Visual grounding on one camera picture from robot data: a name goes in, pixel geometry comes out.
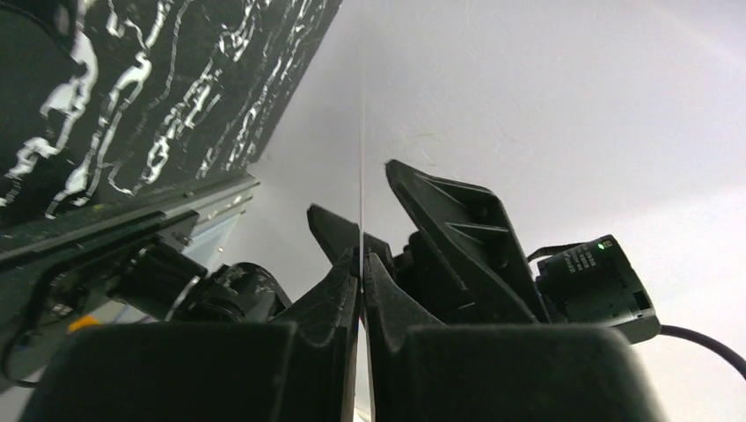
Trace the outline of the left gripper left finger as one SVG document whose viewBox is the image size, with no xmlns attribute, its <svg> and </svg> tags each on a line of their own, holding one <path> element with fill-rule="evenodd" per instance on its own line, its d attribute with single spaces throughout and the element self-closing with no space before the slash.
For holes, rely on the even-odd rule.
<svg viewBox="0 0 746 422">
<path fill-rule="evenodd" d="M 73 334 L 24 421 L 349 421 L 359 283 L 345 251 L 266 323 L 107 324 Z"/>
</svg>

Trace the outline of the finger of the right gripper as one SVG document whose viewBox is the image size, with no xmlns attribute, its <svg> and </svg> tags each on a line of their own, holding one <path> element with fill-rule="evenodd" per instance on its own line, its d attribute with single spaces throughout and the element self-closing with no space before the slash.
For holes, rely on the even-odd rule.
<svg viewBox="0 0 746 422">
<path fill-rule="evenodd" d="M 549 323 L 512 223 L 492 191 L 396 159 L 384 168 L 438 272 L 457 288 L 461 306 L 490 323 Z"/>
<path fill-rule="evenodd" d="M 365 253 L 375 253 L 386 268 L 394 267 L 390 246 L 368 232 L 361 233 L 357 223 L 318 204 L 311 204 L 306 216 L 312 235 L 332 264 L 340 259 L 345 250 L 359 248 Z"/>
</svg>

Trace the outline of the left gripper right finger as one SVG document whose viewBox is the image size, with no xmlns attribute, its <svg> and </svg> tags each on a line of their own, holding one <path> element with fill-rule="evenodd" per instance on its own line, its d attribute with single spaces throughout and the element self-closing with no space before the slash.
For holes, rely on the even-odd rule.
<svg viewBox="0 0 746 422">
<path fill-rule="evenodd" d="M 640 362 L 616 330 L 447 325 L 363 265 L 375 421 L 663 421 Z"/>
</svg>

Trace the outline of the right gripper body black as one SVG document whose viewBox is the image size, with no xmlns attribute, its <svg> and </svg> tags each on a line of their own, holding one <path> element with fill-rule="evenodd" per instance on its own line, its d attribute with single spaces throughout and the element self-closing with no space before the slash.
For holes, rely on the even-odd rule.
<svg viewBox="0 0 746 422">
<path fill-rule="evenodd" d="M 395 281 L 430 314 L 446 324 L 466 323 L 466 293 L 450 277 L 419 231 L 394 258 Z"/>
</svg>

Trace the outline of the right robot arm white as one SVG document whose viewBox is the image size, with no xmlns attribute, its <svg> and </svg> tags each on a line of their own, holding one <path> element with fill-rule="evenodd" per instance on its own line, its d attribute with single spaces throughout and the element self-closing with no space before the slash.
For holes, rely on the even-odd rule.
<svg viewBox="0 0 746 422">
<path fill-rule="evenodd" d="M 393 255 L 385 241 L 313 204 L 309 228 L 331 261 L 358 246 L 375 253 L 395 284 L 446 324 L 599 324 L 631 343 L 660 332 L 655 307 L 613 236 L 528 255 L 489 189 L 396 159 L 384 169 L 414 233 Z"/>
</svg>

